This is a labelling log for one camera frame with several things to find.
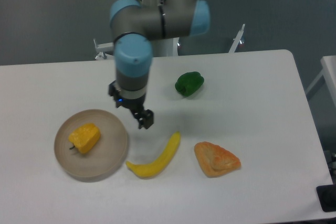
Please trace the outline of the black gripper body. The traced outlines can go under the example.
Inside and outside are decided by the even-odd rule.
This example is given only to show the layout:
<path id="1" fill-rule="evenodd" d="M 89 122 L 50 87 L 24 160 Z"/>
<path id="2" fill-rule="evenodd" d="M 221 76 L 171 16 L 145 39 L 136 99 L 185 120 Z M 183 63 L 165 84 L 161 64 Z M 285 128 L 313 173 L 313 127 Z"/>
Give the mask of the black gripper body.
<path id="1" fill-rule="evenodd" d="M 109 96 L 113 97 L 116 107 L 124 107 L 132 113 L 140 113 L 144 110 L 144 101 L 146 96 L 146 87 L 140 90 L 130 91 L 122 89 L 119 84 L 114 81 L 109 84 Z"/>

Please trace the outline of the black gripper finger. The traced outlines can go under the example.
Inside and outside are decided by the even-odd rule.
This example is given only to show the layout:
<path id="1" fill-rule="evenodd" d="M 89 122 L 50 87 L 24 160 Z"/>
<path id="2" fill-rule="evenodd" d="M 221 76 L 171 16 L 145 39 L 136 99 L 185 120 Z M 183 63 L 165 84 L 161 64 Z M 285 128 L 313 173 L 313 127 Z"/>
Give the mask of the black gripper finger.
<path id="1" fill-rule="evenodd" d="M 148 129 L 154 123 L 154 113 L 151 110 L 144 110 L 142 112 L 142 126 Z"/>
<path id="2" fill-rule="evenodd" d="M 138 122 L 138 129 L 143 128 L 143 115 L 141 111 L 133 111 L 132 112 L 133 117 L 137 120 Z"/>

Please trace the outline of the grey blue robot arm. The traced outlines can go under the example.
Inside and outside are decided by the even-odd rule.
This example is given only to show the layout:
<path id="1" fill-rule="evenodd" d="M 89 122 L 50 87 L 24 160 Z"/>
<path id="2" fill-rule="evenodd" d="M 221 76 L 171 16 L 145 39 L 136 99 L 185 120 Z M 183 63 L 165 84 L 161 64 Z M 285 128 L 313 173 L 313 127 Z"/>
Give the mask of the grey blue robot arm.
<path id="1" fill-rule="evenodd" d="M 153 58 L 151 41 L 195 36 L 209 30 L 209 6 L 204 0 L 159 0 L 145 6 L 144 0 L 118 0 L 110 8 L 116 80 L 109 95 L 116 107 L 129 109 L 139 128 L 154 123 L 154 113 L 144 109 Z"/>

